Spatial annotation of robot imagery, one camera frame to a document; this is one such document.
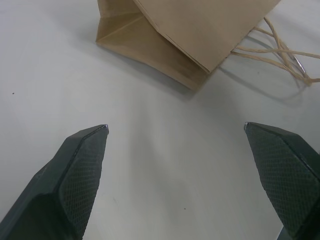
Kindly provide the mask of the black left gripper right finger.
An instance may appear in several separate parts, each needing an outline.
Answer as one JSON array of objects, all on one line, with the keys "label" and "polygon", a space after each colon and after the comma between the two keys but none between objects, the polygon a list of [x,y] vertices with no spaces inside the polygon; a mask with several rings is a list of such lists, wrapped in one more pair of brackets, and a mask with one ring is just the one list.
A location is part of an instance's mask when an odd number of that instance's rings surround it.
[{"label": "black left gripper right finger", "polygon": [[247,122],[244,131],[282,232],[291,240],[320,240],[320,154],[278,127]]}]

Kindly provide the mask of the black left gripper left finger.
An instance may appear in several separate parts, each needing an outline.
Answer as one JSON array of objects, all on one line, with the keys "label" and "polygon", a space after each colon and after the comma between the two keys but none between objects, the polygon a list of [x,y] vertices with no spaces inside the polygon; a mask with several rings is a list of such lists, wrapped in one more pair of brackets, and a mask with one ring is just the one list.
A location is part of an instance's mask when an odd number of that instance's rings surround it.
[{"label": "black left gripper left finger", "polygon": [[0,240],[82,240],[100,185],[109,128],[67,137],[0,222]]}]

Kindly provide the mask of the brown paper bag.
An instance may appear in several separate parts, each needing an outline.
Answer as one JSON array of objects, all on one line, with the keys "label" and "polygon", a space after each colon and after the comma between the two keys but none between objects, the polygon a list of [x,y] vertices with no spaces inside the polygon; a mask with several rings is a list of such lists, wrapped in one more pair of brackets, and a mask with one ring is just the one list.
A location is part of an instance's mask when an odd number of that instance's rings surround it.
[{"label": "brown paper bag", "polygon": [[[96,43],[149,65],[191,90],[203,85],[229,56],[271,64],[306,85],[316,83],[271,26],[275,48],[240,42],[281,0],[97,0]],[[281,62],[265,58],[277,54]]]}]

